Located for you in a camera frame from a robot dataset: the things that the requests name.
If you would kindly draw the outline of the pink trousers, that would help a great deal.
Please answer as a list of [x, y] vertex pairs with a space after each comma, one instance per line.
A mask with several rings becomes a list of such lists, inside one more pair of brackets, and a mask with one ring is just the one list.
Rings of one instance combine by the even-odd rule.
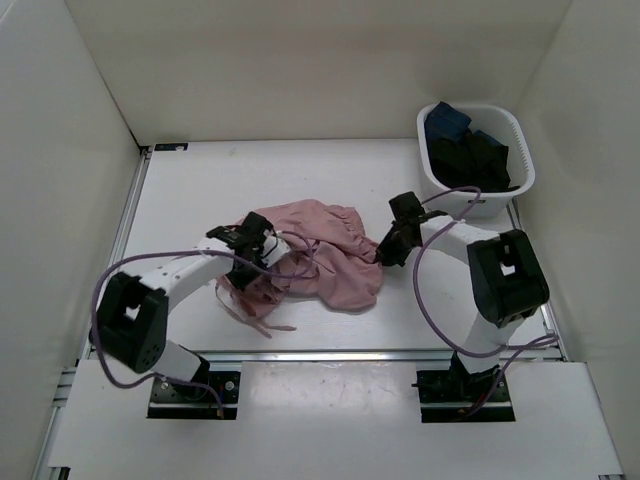
[[243, 291], [224, 276], [217, 279], [216, 298], [231, 318], [271, 338], [274, 331], [296, 330], [268, 322], [289, 296], [318, 299], [346, 313], [376, 305], [383, 284], [383, 269], [376, 261], [378, 244], [367, 237], [355, 208], [304, 199], [255, 212], [284, 235], [291, 253], [272, 267], [281, 278], [261, 275]]

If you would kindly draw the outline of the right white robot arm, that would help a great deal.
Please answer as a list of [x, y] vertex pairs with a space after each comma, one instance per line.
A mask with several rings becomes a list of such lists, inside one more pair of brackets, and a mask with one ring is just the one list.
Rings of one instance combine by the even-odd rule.
[[[481, 192], [472, 186], [452, 191], [474, 195], [457, 214], [426, 211], [412, 191], [392, 198], [392, 226], [376, 250], [376, 261], [385, 267], [403, 266], [409, 254], [418, 251], [412, 267], [418, 308], [432, 331], [453, 350], [449, 370], [438, 388], [470, 400], [498, 380], [502, 352], [511, 349], [518, 354], [544, 342], [539, 338], [524, 346], [508, 345], [524, 320], [548, 302], [550, 291], [526, 233], [520, 229], [499, 233], [466, 223], [464, 217], [480, 202]], [[429, 248], [469, 269], [477, 315], [461, 345], [439, 329], [420, 291], [420, 263]]]

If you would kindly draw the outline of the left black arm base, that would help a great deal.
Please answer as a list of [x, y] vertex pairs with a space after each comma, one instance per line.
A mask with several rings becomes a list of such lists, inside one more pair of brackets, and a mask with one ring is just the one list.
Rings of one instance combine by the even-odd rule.
[[235, 420], [241, 372], [210, 370], [203, 380], [207, 388], [156, 379], [151, 388], [147, 417], [162, 420]]

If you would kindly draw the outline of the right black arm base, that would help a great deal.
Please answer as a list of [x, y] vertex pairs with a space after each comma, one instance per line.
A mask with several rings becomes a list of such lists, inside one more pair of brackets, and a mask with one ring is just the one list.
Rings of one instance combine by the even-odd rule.
[[421, 422], [444, 423], [509, 423], [516, 417], [510, 390], [501, 378], [491, 395], [493, 379], [477, 385], [461, 387], [448, 370], [418, 370], [412, 384], [418, 390]]

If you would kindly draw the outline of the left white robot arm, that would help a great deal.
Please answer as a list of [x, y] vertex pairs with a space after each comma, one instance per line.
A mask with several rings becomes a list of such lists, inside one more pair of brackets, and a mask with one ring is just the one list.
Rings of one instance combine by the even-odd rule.
[[139, 379], [135, 388], [157, 379], [188, 400], [217, 399], [210, 386], [210, 364], [167, 338], [169, 315], [183, 300], [221, 276], [249, 285], [288, 249], [265, 217], [251, 212], [238, 226], [218, 226], [190, 250], [161, 253], [165, 264], [133, 275], [123, 271], [127, 259], [101, 277], [92, 298], [89, 340], [109, 382], [125, 389], [108, 362], [118, 361]]

